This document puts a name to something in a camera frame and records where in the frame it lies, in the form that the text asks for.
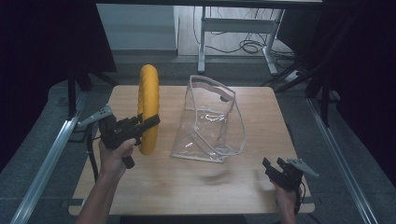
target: hand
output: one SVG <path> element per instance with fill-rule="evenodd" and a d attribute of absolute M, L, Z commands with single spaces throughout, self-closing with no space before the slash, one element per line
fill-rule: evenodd
<path fill-rule="evenodd" d="M 294 207 L 297 196 L 293 190 L 282 189 L 277 183 L 271 180 L 276 189 L 276 203 L 280 214 L 280 223 L 296 223 Z"/>
<path fill-rule="evenodd" d="M 107 149 L 100 141 L 101 168 L 99 176 L 109 178 L 111 181 L 119 181 L 125 173 L 126 167 L 122 161 L 123 157 L 131 156 L 134 150 L 135 139 L 123 142 L 117 149 Z"/>

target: transparent bag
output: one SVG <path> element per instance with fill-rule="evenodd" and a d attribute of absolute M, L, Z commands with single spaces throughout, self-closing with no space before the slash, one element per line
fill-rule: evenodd
<path fill-rule="evenodd" d="M 224 162 L 241 153 L 246 130 L 235 97 L 209 77 L 191 76 L 171 156 Z"/>

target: gray floor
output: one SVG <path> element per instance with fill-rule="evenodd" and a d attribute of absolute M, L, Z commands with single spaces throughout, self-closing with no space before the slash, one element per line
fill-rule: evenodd
<path fill-rule="evenodd" d="M 157 67 L 162 85 L 186 85 L 189 75 L 195 75 L 197 70 L 196 57 L 115 55 L 115 60 L 119 72 L 108 75 L 120 84 L 137 84 L 138 71 L 145 63 L 152 63 Z M 263 61 L 263 58 L 209 57 L 205 76 L 228 86 L 260 86 L 270 77 Z M 94 76 L 91 78 L 94 86 L 89 93 L 82 119 L 101 108 L 112 90 L 101 79 Z M 14 216 L 67 117 L 65 84 L 60 83 L 50 90 L 49 101 L 41 117 L 0 175 L 0 223 L 8 223 Z M 309 175 L 306 177 L 316 209 L 312 214 L 298 215 L 298 223 L 364 223 L 306 102 L 305 85 L 306 83 L 302 83 L 276 95 L 282 115 L 290 128 L 297 155 L 320 174 L 320 178 Z M 396 189 L 341 119 L 334 105 L 331 105 L 329 112 L 331 130 L 372 206 L 378 223 L 396 223 L 396 216 L 393 214 L 396 211 Z M 74 134 L 71 138 L 78 137 L 78 134 Z M 72 203 L 70 199 L 87 159 L 85 150 L 84 144 L 66 145 L 29 223 L 74 223 L 75 218 L 68 214 L 67 207 Z M 231 220 L 214 219 L 213 223 L 256 224 L 278 221 L 276 214 L 240 215 Z M 109 223 L 118 223 L 119 220 L 119 217 L 111 217 Z M 134 223 L 173 223 L 175 220 L 136 218 Z"/>

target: white wall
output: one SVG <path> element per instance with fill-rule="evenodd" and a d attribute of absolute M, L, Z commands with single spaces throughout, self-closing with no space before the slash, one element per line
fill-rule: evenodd
<path fill-rule="evenodd" d="M 97 4 L 112 50 L 176 50 L 173 6 Z"/>

